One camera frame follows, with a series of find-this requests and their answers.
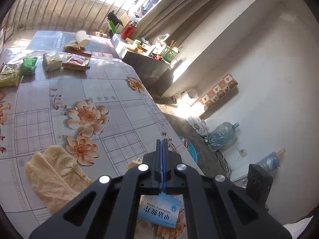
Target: red thermos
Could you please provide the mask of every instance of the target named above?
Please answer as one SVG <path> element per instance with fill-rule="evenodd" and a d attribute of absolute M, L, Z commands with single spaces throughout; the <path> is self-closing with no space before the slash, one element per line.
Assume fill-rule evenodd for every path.
<path fill-rule="evenodd" d="M 138 26 L 138 23 L 135 21 L 131 21 L 130 23 L 128 23 L 125 26 L 123 33 L 121 34 L 121 38 L 126 40 L 127 37 L 128 38 L 131 37 L 131 35 L 133 34 L 137 26 Z"/>

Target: green plastic basket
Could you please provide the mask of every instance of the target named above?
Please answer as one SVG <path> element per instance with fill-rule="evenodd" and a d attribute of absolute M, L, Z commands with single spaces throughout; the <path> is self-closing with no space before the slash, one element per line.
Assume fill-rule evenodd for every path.
<path fill-rule="evenodd" d="M 162 56 L 163 59 L 168 63 L 171 63 L 177 55 L 178 53 L 171 49 L 169 46 L 166 46 L 166 48 L 160 54 L 160 56 Z"/>

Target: blue plastic basket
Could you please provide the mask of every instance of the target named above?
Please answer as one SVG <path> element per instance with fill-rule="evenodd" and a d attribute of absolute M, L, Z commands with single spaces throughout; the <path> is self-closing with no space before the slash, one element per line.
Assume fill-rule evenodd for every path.
<path fill-rule="evenodd" d="M 197 157 L 197 153 L 196 150 L 194 148 L 194 146 L 192 145 L 192 143 L 190 141 L 188 141 L 188 148 L 187 151 L 189 152 L 189 154 L 192 156 L 193 160 L 195 161 L 195 163 L 198 162 L 198 157 Z"/>

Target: chopsticks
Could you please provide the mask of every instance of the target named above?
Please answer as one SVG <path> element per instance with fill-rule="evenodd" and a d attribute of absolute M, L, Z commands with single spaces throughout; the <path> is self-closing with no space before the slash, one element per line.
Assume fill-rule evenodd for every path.
<path fill-rule="evenodd" d="M 172 40 L 172 41 L 171 41 L 170 46 L 169 46 L 170 48 L 173 48 L 174 45 L 176 44 L 176 41 L 175 41 L 175 42 L 174 42 L 174 41 L 175 41 L 175 40 Z"/>

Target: white paper cup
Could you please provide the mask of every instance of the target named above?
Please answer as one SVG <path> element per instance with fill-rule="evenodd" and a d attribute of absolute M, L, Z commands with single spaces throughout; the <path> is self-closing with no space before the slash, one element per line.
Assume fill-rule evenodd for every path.
<path fill-rule="evenodd" d="M 79 30 L 75 34 L 75 40 L 80 45 L 80 47 L 85 47 L 89 44 L 89 35 L 87 35 L 85 30 Z"/>

